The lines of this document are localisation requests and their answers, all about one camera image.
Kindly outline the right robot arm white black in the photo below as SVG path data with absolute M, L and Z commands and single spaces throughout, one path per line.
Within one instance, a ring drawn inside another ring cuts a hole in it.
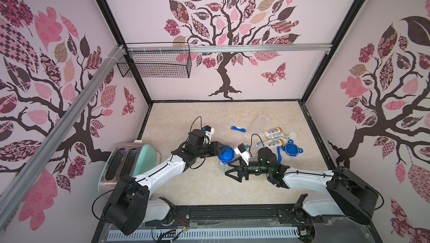
M 334 170 L 310 171 L 281 164 L 269 148 L 259 149 L 257 159 L 251 161 L 244 147 L 235 149 L 238 157 L 229 164 L 225 176 L 238 182 L 250 175 L 265 175 L 277 188 L 306 189 L 317 196 L 302 194 L 294 212 L 303 217 L 346 216 L 354 222 L 369 225 L 377 209 L 379 192 L 349 169 L 338 166 Z

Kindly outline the small white round cap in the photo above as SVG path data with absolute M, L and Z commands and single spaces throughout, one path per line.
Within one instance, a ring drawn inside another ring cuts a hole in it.
M 289 136 L 291 139 L 295 139 L 297 137 L 297 134 L 295 132 L 290 132 Z

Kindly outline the detached blue container lid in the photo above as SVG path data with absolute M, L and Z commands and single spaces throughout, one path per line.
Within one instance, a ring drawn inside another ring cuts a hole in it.
M 283 146 L 281 146 L 281 149 L 288 155 L 288 156 L 298 156 L 299 154 L 303 153 L 303 149 L 299 148 L 293 140 L 288 140 L 287 143 Z

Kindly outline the white toothpaste tube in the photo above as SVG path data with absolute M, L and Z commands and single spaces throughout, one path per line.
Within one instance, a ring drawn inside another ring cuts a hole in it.
M 283 146 L 285 144 L 285 141 L 283 138 L 281 137 L 275 137 L 272 139 L 266 139 L 260 142 L 256 142 L 255 146 L 256 147 L 278 147 L 278 146 Z

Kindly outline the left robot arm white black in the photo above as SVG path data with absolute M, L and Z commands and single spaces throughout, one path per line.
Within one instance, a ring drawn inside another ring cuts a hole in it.
M 184 173 L 197 159 L 218 157 L 227 146 L 212 141 L 215 130 L 206 126 L 192 130 L 187 139 L 157 167 L 131 177 L 125 175 L 116 184 L 101 213 L 101 219 L 113 224 L 124 235 L 130 235 L 144 223 L 169 217 L 174 205 L 167 199 L 151 196 L 172 178 Z

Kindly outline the blue lid toiletry container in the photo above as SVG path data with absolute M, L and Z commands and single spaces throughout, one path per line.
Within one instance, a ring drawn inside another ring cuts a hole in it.
M 249 132 L 263 135 L 264 131 L 267 130 L 270 125 L 271 119 L 264 114 L 259 114 L 249 127 Z
M 228 164 L 235 158 L 235 152 L 230 146 L 221 149 L 222 153 L 218 156 L 219 168 L 222 171 L 228 170 Z

